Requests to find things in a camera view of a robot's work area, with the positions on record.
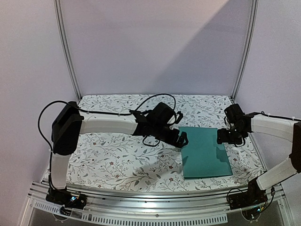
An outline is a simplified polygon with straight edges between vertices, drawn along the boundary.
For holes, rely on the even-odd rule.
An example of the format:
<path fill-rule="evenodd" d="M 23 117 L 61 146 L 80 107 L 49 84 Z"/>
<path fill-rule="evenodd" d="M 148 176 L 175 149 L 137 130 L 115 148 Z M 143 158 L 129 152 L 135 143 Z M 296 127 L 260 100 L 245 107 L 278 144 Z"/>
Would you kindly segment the teal plastic folder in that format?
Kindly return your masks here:
<path fill-rule="evenodd" d="M 233 175 L 223 144 L 217 144 L 217 128 L 180 127 L 188 144 L 181 148 L 183 177 L 187 180 Z"/>

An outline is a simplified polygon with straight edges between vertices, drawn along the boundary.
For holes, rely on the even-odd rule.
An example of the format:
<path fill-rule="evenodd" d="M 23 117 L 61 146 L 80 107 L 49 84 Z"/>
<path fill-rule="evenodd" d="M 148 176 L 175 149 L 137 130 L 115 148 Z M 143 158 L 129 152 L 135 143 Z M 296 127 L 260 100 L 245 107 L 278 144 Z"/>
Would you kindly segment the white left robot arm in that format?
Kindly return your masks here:
<path fill-rule="evenodd" d="M 66 204 L 70 194 L 65 191 L 70 156 L 75 152 L 79 137 L 90 133 L 120 133 L 132 136 L 154 137 L 158 141 L 182 148 L 188 144 L 186 132 L 173 129 L 183 118 L 165 103 L 158 103 L 152 110 L 130 110 L 128 113 L 88 111 L 75 102 L 65 104 L 52 124 L 52 158 L 49 163 L 49 182 L 52 197 L 59 204 Z"/>

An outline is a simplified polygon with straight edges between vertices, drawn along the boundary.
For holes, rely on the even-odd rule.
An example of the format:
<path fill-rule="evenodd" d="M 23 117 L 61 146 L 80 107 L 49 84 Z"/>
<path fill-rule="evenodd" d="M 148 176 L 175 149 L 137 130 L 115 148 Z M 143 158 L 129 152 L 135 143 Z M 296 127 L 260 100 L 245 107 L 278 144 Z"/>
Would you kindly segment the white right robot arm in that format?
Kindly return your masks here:
<path fill-rule="evenodd" d="M 269 163 L 266 172 L 248 183 L 243 201 L 254 205 L 268 188 L 291 178 L 301 171 L 301 120 L 294 117 L 276 116 L 269 113 L 245 113 L 239 104 L 225 110 L 226 127 L 217 131 L 217 143 L 243 146 L 246 138 L 267 138 L 258 142 L 264 160 Z"/>

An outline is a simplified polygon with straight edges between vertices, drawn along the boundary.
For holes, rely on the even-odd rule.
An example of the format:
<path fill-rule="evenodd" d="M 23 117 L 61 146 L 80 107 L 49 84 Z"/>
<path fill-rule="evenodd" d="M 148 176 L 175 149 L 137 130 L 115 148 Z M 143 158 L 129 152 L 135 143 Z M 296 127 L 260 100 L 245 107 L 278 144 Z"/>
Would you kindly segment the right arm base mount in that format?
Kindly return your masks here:
<path fill-rule="evenodd" d="M 266 190 L 261 190 L 257 178 L 252 179 L 243 192 L 238 188 L 232 188 L 226 195 L 226 201 L 231 210 L 241 209 L 243 218 L 249 222 L 257 221 L 260 215 L 271 205 L 275 195 L 274 186 L 271 187 L 271 200 L 268 200 Z"/>

